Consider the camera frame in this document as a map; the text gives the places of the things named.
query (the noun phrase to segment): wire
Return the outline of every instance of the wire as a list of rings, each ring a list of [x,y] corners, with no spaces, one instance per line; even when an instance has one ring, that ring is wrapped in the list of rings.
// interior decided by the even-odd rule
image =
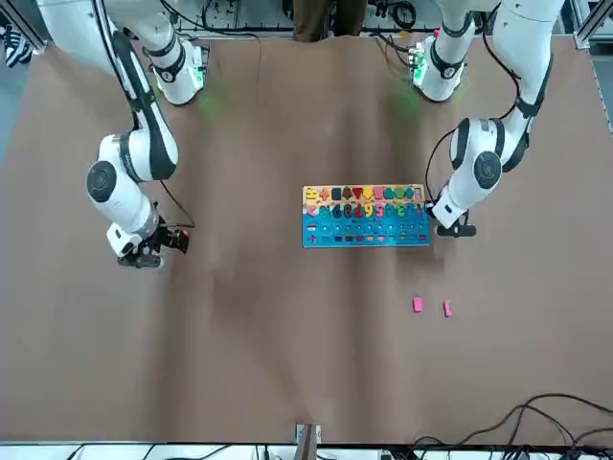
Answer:
[[[181,211],[183,211],[183,214],[185,214],[185,216],[190,220],[190,223],[175,223],[174,225],[166,225],[166,226],[167,227],[195,228],[195,221],[193,220],[192,215],[190,215],[190,213],[187,212],[187,210],[183,207],[183,205],[179,202],[179,200],[174,197],[174,195],[170,192],[169,188],[166,186],[163,180],[160,180],[160,184],[162,184],[162,187],[164,187],[164,190],[166,190],[166,193],[168,194],[170,199],[174,201],[174,204],[176,204],[177,207]]]
[[[398,48],[402,48],[402,47],[396,45],[396,42],[394,41],[394,38],[391,35],[388,35],[388,39],[390,40],[390,43],[392,43],[392,48],[394,48],[394,51],[396,52],[396,56],[398,57],[398,60],[408,67],[409,66],[409,62],[402,58],[402,56],[400,55],[400,50],[398,49]]]
[[[172,458],[167,458],[166,460],[206,460],[207,458],[211,458],[212,456],[220,453],[222,450],[226,450],[227,448],[230,448],[231,446],[222,446],[221,448],[217,448],[212,452],[207,453],[206,455],[202,456],[202,457],[195,457],[195,458],[190,458],[190,457],[172,457]]]
[[[408,47],[404,47],[404,46],[399,46],[396,45],[396,43],[394,42],[393,39],[388,38],[387,36],[385,36],[384,34],[382,34],[381,32],[373,32],[371,34],[371,36],[376,36],[377,38],[382,39],[385,43],[387,43],[389,46],[391,46],[392,48],[394,48],[395,50],[400,51],[401,53],[408,53],[409,52],[409,48]]]
[[[85,448],[85,444],[81,444],[78,448],[76,448],[75,450],[73,450],[73,452],[68,455],[68,457],[66,458],[66,460],[73,460],[73,458],[75,458],[75,456]]]
[[[432,195],[432,191],[430,190],[430,184],[429,184],[429,181],[428,181],[428,175],[430,174],[430,166],[432,165],[432,158],[434,158],[434,154],[436,153],[437,149],[439,148],[439,145],[447,137],[449,137],[451,134],[453,134],[453,131],[455,131],[455,130],[456,130],[456,128],[454,127],[453,129],[451,129],[450,131],[445,133],[441,139],[439,139],[439,142],[437,142],[437,145],[434,146],[434,148],[432,149],[432,153],[430,153],[430,158],[428,158],[428,165],[425,168],[425,188],[427,189],[428,194],[430,195],[430,199],[434,199],[434,196]]]
[[[481,31],[481,38],[483,39],[484,45],[486,45],[486,50],[488,50],[489,55],[498,63],[498,65],[500,65],[503,68],[505,72],[507,72],[507,74],[509,74],[509,77],[511,77],[511,80],[513,81],[513,84],[515,85],[515,100],[513,101],[511,108],[509,108],[509,110],[507,110],[507,112],[505,112],[503,116],[499,117],[499,120],[504,120],[517,107],[517,101],[519,100],[519,81],[518,81],[518,77],[513,73],[513,71],[509,67],[507,67],[503,63],[503,61],[500,60],[500,58],[498,58],[498,56],[494,54],[493,51],[491,51],[491,48],[489,48],[488,39],[486,38],[486,30],[488,29],[489,21],[494,16],[494,14],[498,11],[498,9],[500,8],[500,5],[501,5],[500,3],[496,5],[496,8],[494,8],[491,11],[488,18],[486,19],[486,22],[484,22],[483,28],[482,28],[483,30]]]
[[[402,30],[410,32],[413,26],[415,26],[415,23],[417,21],[417,13],[415,11],[415,7],[413,6],[413,4],[411,2],[402,1],[402,2],[390,3],[387,5],[387,7],[392,7],[390,11],[390,16],[392,16],[392,19],[394,20],[394,22],[396,22],[396,24]],[[406,9],[410,15],[410,19],[408,22],[405,22],[399,17],[398,11],[402,8]]]
[[[613,416],[613,410],[609,409],[608,407],[600,405],[600,404],[598,404],[596,402],[591,402],[589,400],[586,400],[585,398],[581,398],[579,396],[574,396],[574,395],[569,395],[569,394],[566,394],[566,393],[543,393],[543,394],[531,397],[529,400],[526,401],[526,403],[524,405],[528,406],[529,404],[531,404],[531,403],[533,403],[535,401],[544,400],[544,399],[550,399],[550,398],[561,398],[561,399],[577,401],[578,403],[583,403],[585,405],[589,405],[591,407],[594,407],[595,409],[598,409],[600,412],[604,412],[605,414]],[[515,437],[517,436],[517,431],[519,430],[519,424],[521,424],[521,419],[524,416],[524,410],[525,409],[522,407],[522,410],[519,412],[519,416],[517,418],[517,425],[515,426],[515,430],[513,431],[512,435],[511,435],[511,437],[509,439],[509,444],[512,444],[512,442],[515,440]]]
[[[149,448],[149,450],[147,451],[147,453],[145,454],[145,456],[143,457],[142,460],[147,460],[147,458],[149,457],[149,454],[151,453],[151,451],[153,449],[155,449],[157,447],[157,444],[152,444],[151,447]]]

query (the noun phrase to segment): colorful puzzle piece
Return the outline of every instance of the colorful puzzle piece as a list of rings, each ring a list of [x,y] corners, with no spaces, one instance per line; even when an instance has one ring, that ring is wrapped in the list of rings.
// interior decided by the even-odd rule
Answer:
[[[326,185],[303,188],[303,246],[429,244],[423,186]]]

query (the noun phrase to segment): pink block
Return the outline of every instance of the pink block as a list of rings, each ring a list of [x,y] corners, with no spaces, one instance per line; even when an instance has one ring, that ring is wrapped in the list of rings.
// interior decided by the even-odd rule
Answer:
[[[449,305],[449,301],[445,300],[443,302],[443,312],[444,312],[444,317],[448,318],[449,316],[451,316],[451,306]]]
[[[383,199],[383,191],[385,187],[374,187],[375,190],[375,199]]]
[[[415,313],[421,312],[421,297],[415,297],[413,299],[413,311]]]

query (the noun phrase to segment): brown mat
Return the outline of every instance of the brown mat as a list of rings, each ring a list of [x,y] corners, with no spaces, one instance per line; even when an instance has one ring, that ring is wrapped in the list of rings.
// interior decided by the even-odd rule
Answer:
[[[35,59],[0,170],[0,437],[275,443],[314,421],[326,442],[452,443],[540,392],[613,405],[613,142],[588,56],[555,45],[531,151],[471,213],[478,238],[304,250],[303,185],[422,182],[438,138],[501,114],[512,85],[479,41],[439,105],[373,39],[216,42],[200,104],[163,103],[182,155],[169,186],[198,227],[161,271],[116,266],[85,193],[100,140],[130,126],[118,85]],[[561,439],[529,415],[518,442]]]

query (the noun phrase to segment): pink eraser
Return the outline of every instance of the pink eraser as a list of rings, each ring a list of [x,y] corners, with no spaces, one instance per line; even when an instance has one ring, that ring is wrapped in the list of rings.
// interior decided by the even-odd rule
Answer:
[[[451,306],[449,305],[449,301],[445,300],[443,302],[443,312],[444,312],[444,317],[448,318],[449,316],[451,316]]]
[[[413,311],[415,313],[421,312],[421,297],[415,297],[413,299]]]

